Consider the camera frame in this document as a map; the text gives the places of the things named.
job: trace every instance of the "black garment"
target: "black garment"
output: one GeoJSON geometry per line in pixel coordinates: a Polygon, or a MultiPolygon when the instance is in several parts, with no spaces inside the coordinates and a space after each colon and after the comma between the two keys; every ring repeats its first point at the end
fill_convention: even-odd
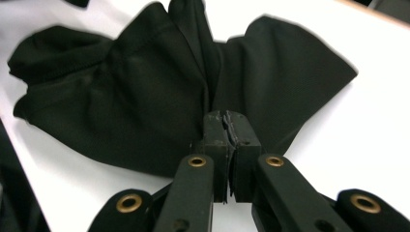
{"type": "Polygon", "coordinates": [[[115,41],[56,26],[9,61],[28,84],[15,116],[79,153],[172,176],[202,137],[202,117],[249,118],[267,152],[284,154],[302,124],[356,73],[304,29],[262,16],[214,43],[200,0],[153,3],[115,41]]]}

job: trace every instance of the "brass grommet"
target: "brass grommet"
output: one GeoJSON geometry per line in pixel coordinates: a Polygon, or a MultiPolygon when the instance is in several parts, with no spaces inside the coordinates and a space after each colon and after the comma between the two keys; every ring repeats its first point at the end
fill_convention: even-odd
{"type": "Polygon", "coordinates": [[[193,157],[188,160],[188,164],[193,167],[201,167],[206,164],[206,160],[202,157],[193,157]]]}
{"type": "Polygon", "coordinates": [[[271,165],[271,166],[282,166],[284,165],[283,159],[278,158],[278,157],[268,157],[266,158],[266,162],[271,165]]]}
{"type": "Polygon", "coordinates": [[[136,211],[142,205],[142,198],[137,194],[127,194],[117,201],[117,210],[121,213],[136,211]]]}
{"type": "Polygon", "coordinates": [[[370,214],[378,214],[382,210],[379,203],[366,195],[353,194],[350,197],[350,202],[359,210],[370,214]]]}

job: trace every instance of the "white table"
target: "white table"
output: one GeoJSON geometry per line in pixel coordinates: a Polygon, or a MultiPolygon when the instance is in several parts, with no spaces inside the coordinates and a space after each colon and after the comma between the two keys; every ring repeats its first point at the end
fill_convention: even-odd
{"type": "MultiPolygon", "coordinates": [[[[116,38],[148,3],[91,0],[87,11],[59,0],[0,3],[1,120],[52,231],[86,231],[114,193],[154,193],[171,180],[87,159],[16,119],[26,86],[8,74],[6,61],[19,41],[55,23],[116,38]]],[[[410,27],[331,0],[209,0],[206,9],[216,40],[245,33],[267,14],[303,25],[357,68],[357,78],[307,121],[286,156],[319,192],[336,198],[343,189],[368,190],[410,218],[410,27]]],[[[256,231],[250,204],[215,204],[213,231],[256,231]]]]}

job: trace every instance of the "black cloth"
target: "black cloth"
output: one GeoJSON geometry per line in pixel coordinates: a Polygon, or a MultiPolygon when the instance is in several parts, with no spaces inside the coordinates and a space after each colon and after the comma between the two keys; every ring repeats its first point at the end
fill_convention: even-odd
{"type": "Polygon", "coordinates": [[[267,16],[215,43],[200,0],[152,3],[112,41],[55,26],[9,61],[28,84],[15,116],[91,159],[172,176],[213,110],[246,115],[266,152],[356,72],[301,27],[267,16]]]}

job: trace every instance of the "clamp jaw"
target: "clamp jaw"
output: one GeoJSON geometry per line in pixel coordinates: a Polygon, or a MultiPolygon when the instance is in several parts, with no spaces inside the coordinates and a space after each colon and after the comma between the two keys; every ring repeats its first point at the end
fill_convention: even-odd
{"type": "Polygon", "coordinates": [[[181,160],[172,184],[153,195],[128,189],[112,196],[89,231],[208,232],[214,202],[252,204],[258,231],[410,231],[407,218],[358,189],[337,201],[321,195],[287,158],[264,153],[248,119],[214,111],[203,140],[181,160]]]}

